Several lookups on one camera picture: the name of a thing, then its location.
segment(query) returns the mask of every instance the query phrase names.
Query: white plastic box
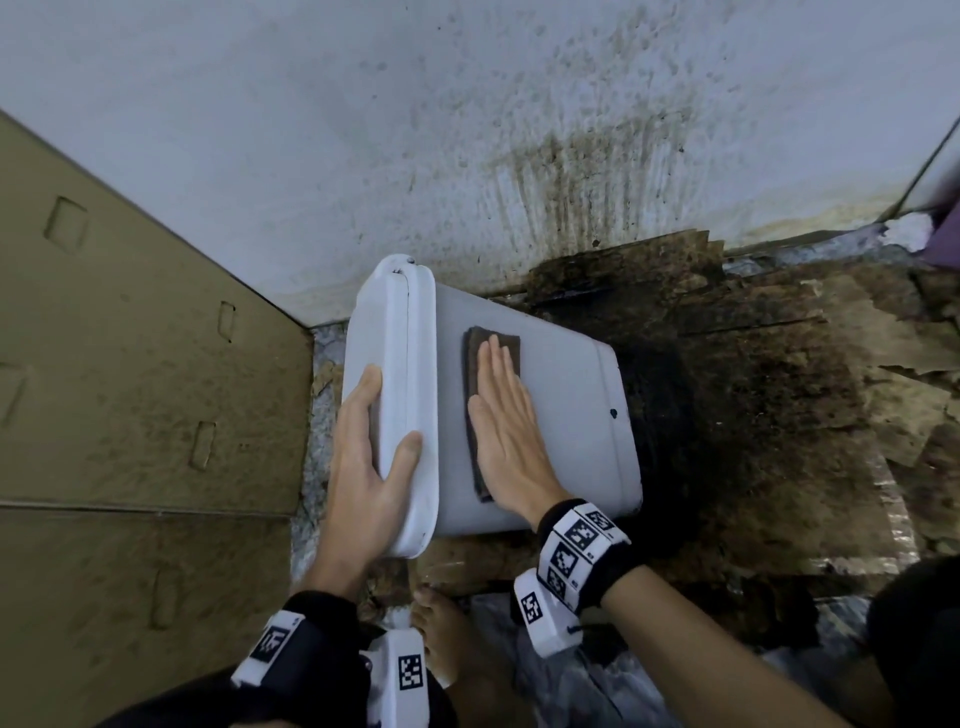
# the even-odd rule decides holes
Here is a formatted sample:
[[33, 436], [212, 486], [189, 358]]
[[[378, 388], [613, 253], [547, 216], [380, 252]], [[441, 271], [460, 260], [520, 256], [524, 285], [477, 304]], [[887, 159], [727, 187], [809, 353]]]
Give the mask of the white plastic box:
[[529, 527], [473, 486], [464, 401], [464, 334], [483, 327], [520, 337], [530, 390], [557, 477], [616, 517], [643, 501], [627, 402], [613, 350], [575, 331], [438, 285], [409, 255], [380, 261], [357, 294], [347, 330], [344, 397], [367, 364], [383, 370], [371, 413], [374, 465], [386, 475], [397, 443], [423, 434], [410, 505], [391, 554], [414, 558], [438, 536]]

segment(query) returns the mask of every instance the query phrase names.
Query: brown cloth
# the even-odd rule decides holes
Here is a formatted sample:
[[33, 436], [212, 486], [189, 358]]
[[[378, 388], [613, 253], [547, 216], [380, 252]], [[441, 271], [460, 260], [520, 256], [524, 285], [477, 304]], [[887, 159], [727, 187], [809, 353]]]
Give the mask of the brown cloth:
[[[491, 335], [496, 334], [500, 340], [500, 346], [506, 347], [510, 352], [510, 357], [514, 360], [514, 372], [520, 376], [520, 337], [510, 336], [499, 331], [490, 331], [482, 327], [473, 327], [464, 334], [464, 392], [466, 404], [473, 395], [477, 394], [477, 354], [480, 351], [480, 345], [490, 339]], [[483, 475], [480, 473], [480, 466], [477, 464], [477, 437], [473, 432], [473, 425], [470, 423], [470, 413], [467, 412], [467, 441], [470, 445], [470, 462], [473, 465], [473, 489], [481, 502], [487, 503], [493, 500], [487, 484], [483, 481]]]

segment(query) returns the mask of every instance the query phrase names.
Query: person's left hand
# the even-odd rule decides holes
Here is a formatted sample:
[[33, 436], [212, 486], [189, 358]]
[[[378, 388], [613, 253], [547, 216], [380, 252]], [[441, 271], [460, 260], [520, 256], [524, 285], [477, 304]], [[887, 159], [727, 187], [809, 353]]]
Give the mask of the person's left hand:
[[380, 394], [380, 368], [369, 365], [344, 400], [333, 431], [326, 519], [302, 589], [355, 599], [371, 564], [390, 547], [407, 511], [410, 480], [422, 437], [410, 432], [396, 446], [386, 480], [373, 468], [370, 406]]

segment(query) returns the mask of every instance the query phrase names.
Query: foot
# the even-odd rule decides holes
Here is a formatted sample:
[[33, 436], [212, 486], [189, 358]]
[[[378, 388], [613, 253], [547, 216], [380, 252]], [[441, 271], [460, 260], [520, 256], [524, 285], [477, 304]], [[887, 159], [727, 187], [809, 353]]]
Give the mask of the foot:
[[448, 685], [468, 676], [484, 676], [506, 681], [510, 688], [510, 663], [456, 604], [426, 587], [418, 589], [414, 599], [410, 621], [423, 635], [426, 663], [434, 676]]

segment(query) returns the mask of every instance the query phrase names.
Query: bare foot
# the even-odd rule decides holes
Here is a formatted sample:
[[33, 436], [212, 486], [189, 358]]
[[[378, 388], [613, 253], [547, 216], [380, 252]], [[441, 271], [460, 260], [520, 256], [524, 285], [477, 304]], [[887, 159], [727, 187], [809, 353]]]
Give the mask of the bare foot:
[[462, 728], [526, 728], [535, 724], [532, 708], [514, 692], [513, 666], [488, 644], [457, 605], [421, 587], [410, 614], [423, 635], [426, 663], [453, 703]]

